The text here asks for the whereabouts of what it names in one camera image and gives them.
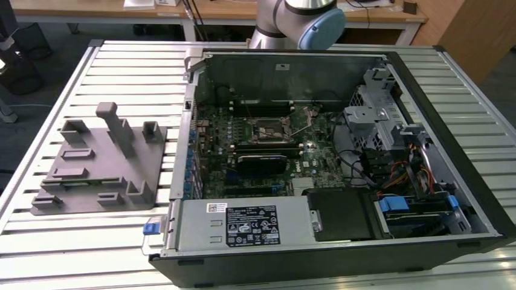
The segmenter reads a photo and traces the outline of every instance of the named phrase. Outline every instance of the desk leg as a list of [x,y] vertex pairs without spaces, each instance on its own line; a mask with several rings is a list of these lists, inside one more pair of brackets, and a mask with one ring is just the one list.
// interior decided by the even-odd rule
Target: desk leg
[[396,41],[396,45],[411,45],[413,37],[416,36],[421,23],[407,23],[405,29],[401,31],[400,37]]
[[184,31],[184,39],[185,41],[195,42],[197,41],[197,38],[195,36],[195,28],[193,28],[193,22],[189,19],[181,19],[180,24],[183,26]]

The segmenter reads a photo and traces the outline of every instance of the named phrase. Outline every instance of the wooden desk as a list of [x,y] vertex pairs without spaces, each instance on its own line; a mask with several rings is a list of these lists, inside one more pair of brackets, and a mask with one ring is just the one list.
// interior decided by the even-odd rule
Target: wooden desk
[[[232,0],[197,0],[196,3],[207,25],[256,25],[255,3]],[[21,22],[181,24],[187,41],[196,41],[183,4],[139,11],[124,11],[124,0],[11,0],[11,4]],[[423,13],[411,15],[389,8],[369,9],[369,18],[365,10],[347,12],[345,16],[348,28],[403,30],[399,45],[411,44],[419,26],[427,21]]]

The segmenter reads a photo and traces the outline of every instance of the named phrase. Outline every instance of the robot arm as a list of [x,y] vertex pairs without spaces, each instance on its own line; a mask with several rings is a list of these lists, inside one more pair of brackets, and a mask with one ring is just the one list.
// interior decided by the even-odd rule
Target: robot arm
[[251,48],[283,49],[287,39],[301,50],[325,50],[345,25],[336,0],[260,0]]

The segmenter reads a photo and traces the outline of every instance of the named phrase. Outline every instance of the blue latch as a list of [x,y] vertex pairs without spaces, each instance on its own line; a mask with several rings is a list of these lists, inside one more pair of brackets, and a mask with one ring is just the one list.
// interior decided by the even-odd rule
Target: blue latch
[[449,204],[452,205],[452,209],[456,210],[459,208],[459,201],[455,195],[448,195],[448,201],[449,201]]
[[409,210],[409,205],[403,196],[385,196],[380,201],[381,211]]
[[151,234],[160,234],[159,222],[151,222],[144,225],[144,235],[149,236]]

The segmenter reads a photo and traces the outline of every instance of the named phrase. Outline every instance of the paper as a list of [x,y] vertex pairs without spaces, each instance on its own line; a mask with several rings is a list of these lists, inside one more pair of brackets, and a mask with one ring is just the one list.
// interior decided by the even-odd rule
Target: paper
[[153,0],[125,0],[124,10],[152,10]]

